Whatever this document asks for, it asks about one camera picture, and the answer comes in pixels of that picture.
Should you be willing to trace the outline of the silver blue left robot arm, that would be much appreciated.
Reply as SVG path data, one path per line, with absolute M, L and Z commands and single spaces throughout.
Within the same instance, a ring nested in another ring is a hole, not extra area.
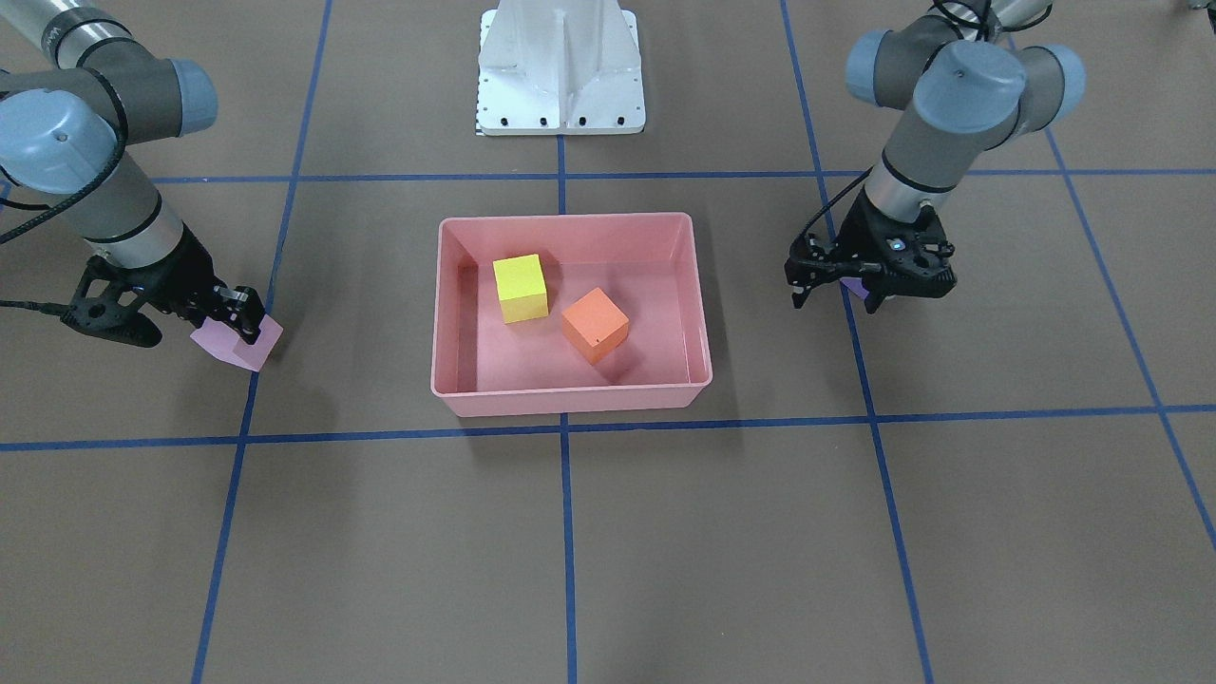
M 1076 110 L 1087 73 L 1064 45 L 1012 50 L 1000 39 L 1041 26 L 1051 1 L 935 1 L 900 30 L 869 30 L 848 54 L 857 100 L 900 112 L 835 239 L 804 228 L 786 281 L 803 308 L 818 287 L 852 280 L 873 314 L 893 297 L 942 298 L 957 281 L 940 208 L 981 153 Z

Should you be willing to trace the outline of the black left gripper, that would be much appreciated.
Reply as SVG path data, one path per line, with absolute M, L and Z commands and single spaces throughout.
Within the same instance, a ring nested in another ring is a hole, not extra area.
M 950 264 L 955 245 L 933 207 L 923 207 L 912 222 L 897 222 L 860 191 L 835 239 L 823 242 L 811 228 L 829 208 L 812 217 L 788 250 L 786 281 L 794 309 L 803 309 L 815 288 L 841 277 L 863 281 L 868 314 L 891 296 L 942 298 L 959 282 Z

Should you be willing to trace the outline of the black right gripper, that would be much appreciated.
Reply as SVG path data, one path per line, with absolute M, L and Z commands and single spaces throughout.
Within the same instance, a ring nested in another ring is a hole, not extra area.
M 216 320 L 244 344 L 257 344 L 260 338 L 266 316 L 260 295 L 248 286 L 229 288 L 216 277 L 212 256 L 187 226 L 182 228 L 178 247 L 152 265 L 125 269 L 92 256 L 85 271 L 94 282 L 105 284 L 101 297 L 118 305 L 135 312 L 150 305 L 191 324 Z

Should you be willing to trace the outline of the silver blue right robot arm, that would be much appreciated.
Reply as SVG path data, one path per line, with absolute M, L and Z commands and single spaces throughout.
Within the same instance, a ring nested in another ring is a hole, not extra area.
M 9 203 L 29 218 L 2 241 L 62 218 L 92 250 L 68 303 L 21 308 L 151 348 L 162 333 L 143 315 L 148 305 L 197 329 L 224 324 L 257 344 L 265 319 L 257 291 L 216 277 L 212 256 L 126 151 L 208 129 L 219 101 L 207 72 L 156 57 L 90 1 L 5 1 L 2 18 L 49 61 L 44 72 L 2 74 L 2 175 L 39 196 Z

